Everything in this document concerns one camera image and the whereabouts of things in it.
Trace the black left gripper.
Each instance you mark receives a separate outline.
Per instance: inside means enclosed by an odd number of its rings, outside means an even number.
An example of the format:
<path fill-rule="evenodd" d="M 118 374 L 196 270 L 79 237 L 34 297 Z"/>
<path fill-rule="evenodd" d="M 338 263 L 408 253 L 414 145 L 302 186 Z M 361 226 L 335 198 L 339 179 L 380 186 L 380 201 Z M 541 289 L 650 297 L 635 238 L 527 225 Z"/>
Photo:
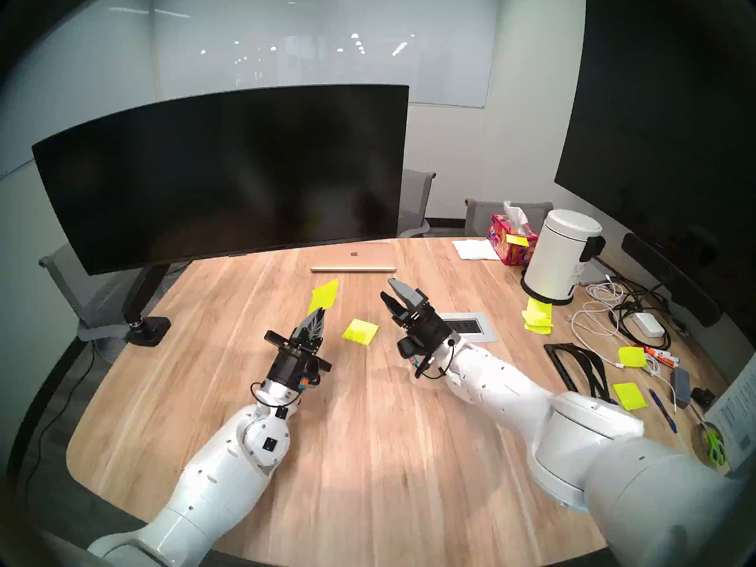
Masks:
<path fill-rule="evenodd" d="M 321 373 L 330 372 L 331 363 L 317 355 L 323 343 L 325 314 L 326 308 L 316 308 L 289 338 L 272 330 L 266 332 L 265 341 L 278 349 L 266 380 L 300 393 L 309 386 L 317 386 Z"/>

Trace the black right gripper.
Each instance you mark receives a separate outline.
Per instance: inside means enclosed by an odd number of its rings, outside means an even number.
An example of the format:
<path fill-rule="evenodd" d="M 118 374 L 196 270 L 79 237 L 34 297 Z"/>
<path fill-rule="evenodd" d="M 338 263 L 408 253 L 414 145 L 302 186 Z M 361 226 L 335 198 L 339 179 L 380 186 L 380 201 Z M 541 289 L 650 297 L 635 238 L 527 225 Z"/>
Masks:
<path fill-rule="evenodd" d="M 399 355 L 415 367 L 416 373 L 425 373 L 435 360 L 440 348 L 449 348 L 446 373 L 457 347 L 456 336 L 451 327 L 435 312 L 429 311 L 429 302 L 419 289 L 396 279 L 387 280 L 393 295 L 380 293 L 380 298 L 388 308 L 392 320 L 406 333 L 397 342 Z"/>

